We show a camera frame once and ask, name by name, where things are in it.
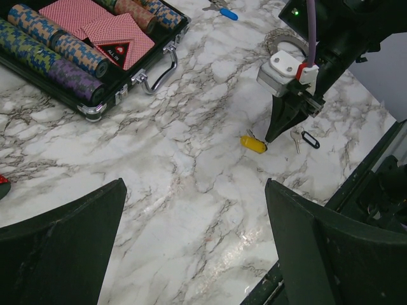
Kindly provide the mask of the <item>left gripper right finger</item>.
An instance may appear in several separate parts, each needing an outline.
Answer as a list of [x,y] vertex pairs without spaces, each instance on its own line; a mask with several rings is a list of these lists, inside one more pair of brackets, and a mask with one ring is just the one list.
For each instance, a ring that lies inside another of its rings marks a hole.
[[406,232],[356,221],[272,179],[265,196],[289,304],[406,304]]

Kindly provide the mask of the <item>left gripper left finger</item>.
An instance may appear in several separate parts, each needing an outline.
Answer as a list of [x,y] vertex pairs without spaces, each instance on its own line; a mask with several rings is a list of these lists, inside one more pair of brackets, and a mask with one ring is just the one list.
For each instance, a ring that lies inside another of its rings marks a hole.
[[1,304],[97,304],[126,195],[116,179],[2,227]]

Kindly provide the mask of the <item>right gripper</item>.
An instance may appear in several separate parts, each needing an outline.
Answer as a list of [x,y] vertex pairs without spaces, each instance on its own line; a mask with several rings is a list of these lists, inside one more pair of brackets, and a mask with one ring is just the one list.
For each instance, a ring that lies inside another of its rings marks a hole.
[[308,116],[316,117],[324,107],[324,97],[312,92],[316,89],[315,83],[302,85],[297,79],[293,79],[287,89],[289,95],[273,97],[270,125],[265,136],[268,143],[306,120]]

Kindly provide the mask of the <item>key with yellow tag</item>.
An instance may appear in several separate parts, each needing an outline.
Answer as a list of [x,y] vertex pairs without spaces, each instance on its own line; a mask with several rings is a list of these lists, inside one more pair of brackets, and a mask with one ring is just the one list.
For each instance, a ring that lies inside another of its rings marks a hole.
[[250,149],[258,154],[263,154],[267,151],[267,145],[258,140],[250,129],[246,130],[247,135],[243,135],[240,138],[240,143],[243,147]]

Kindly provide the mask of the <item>metal disc with keyrings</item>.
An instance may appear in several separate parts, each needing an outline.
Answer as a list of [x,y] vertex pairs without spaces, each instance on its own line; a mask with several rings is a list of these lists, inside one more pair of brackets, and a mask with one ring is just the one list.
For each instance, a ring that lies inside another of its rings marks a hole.
[[270,55],[278,52],[280,43],[289,43],[297,47],[305,57],[308,57],[308,45],[291,29],[274,29],[265,36],[265,46]]

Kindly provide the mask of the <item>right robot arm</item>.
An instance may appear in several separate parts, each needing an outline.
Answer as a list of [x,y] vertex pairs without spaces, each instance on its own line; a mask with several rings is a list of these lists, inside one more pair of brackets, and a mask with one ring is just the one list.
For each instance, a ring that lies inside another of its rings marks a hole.
[[288,1],[279,17],[308,42],[308,58],[273,98],[268,143],[318,115],[326,92],[354,62],[365,62],[363,54],[406,32],[406,1]]

